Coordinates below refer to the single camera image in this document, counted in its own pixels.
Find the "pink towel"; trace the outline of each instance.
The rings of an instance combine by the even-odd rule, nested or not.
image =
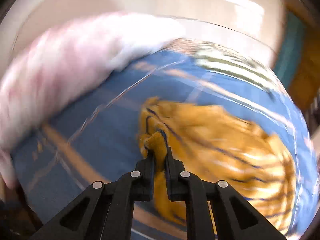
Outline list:
[[[0,173],[16,184],[8,152],[41,122],[113,70],[184,35],[173,19],[111,13],[74,20],[38,37],[10,64],[0,83]]]

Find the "fabric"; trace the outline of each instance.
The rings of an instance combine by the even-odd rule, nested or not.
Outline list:
[[[182,53],[156,52],[111,73],[12,151],[29,205],[46,223],[92,182],[115,181],[132,171],[142,159],[137,143],[142,105],[159,97],[220,105],[232,116],[256,123],[269,136],[277,134],[296,170],[296,197],[286,235],[301,236],[318,201],[316,156],[301,112],[278,90],[266,92],[198,66],[192,55],[201,42],[179,43]],[[152,203],[135,203],[133,215],[134,240],[187,239],[185,228],[160,216]]]
[[[148,99],[141,110],[139,148],[144,157],[148,150],[156,157],[155,207],[179,222],[186,218],[184,203],[170,202],[166,195],[167,145],[187,171],[206,181],[227,181],[281,233],[287,232],[295,200],[295,166],[276,134],[268,136],[221,106]]]
[[[13,60],[1,80],[0,149],[10,151],[32,128],[96,88],[113,70],[183,34],[173,19],[137,13],[105,14],[49,29]],[[0,173],[13,187],[10,162],[0,159]]]

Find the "yellow towel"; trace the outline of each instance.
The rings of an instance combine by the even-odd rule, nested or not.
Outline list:
[[[276,134],[228,114],[222,106],[196,106],[149,98],[140,115],[139,147],[156,156],[154,205],[166,219],[185,224],[184,203],[170,202],[164,177],[166,133],[175,159],[201,179],[223,179],[281,233],[289,228],[295,200],[295,165]]]

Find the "teal panel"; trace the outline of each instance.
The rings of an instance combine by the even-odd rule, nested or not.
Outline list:
[[[286,89],[289,87],[300,63],[304,34],[304,23],[293,13],[288,12],[284,41],[273,69]]]

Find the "white wall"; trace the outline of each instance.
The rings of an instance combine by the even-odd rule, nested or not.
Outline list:
[[[0,25],[0,76],[12,57],[46,28],[113,10],[194,18],[230,28],[236,32],[185,21],[193,38],[205,39],[208,32],[210,41],[242,49],[266,65],[273,62],[283,31],[282,0],[17,0]]]

